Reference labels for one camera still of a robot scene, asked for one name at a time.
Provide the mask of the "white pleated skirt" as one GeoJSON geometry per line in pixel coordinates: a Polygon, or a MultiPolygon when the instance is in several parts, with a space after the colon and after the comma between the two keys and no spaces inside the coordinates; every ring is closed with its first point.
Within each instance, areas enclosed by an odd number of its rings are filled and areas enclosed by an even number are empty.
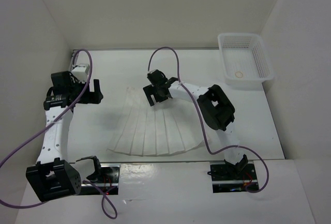
{"type": "Polygon", "coordinates": [[[181,99],[150,106],[141,89],[128,87],[108,149],[129,156],[171,156],[202,145],[195,107],[181,99]]]}

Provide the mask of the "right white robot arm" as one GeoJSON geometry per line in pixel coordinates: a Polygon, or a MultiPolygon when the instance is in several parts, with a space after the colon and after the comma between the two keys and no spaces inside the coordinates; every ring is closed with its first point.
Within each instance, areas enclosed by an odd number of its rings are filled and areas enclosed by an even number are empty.
{"type": "Polygon", "coordinates": [[[151,106],[170,98],[192,102],[198,114],[202,128],[202,136],[209,154],[216,155],[210,149],[206,126],[216,132],[217,138],[225,147],[221,149],[224,154],[225,172],[217,176],[229,176],[238,179],[245,172],[248,158],[240,153],[239,140],[235,134],[235,108],[222,88],[214,84],[210,87],[196,86],[181,82],[179,78],[167,78],[160,70],[147,73],[150,85],[143,87],[147,101],[151,106]]]}

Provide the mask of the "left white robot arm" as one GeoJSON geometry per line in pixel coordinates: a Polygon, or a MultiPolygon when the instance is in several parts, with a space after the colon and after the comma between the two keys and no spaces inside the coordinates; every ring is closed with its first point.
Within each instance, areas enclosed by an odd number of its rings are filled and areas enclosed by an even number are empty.
{"type": "Polygon", "coordinates": [[[84,180],[95,183],[103,176],[96,156],[84,157],[74,163],[67,161],[69,128],[75,105],[99,104],[103,99],[99,80],[93,81],[94,91],[90,91],[89,71],[89,65],[83,64],[71,71],[51,74],[53,85],[43,103],[47,131],[36,164],[26,169],[26,178],[41,202],[78,195],[84,180]]]}

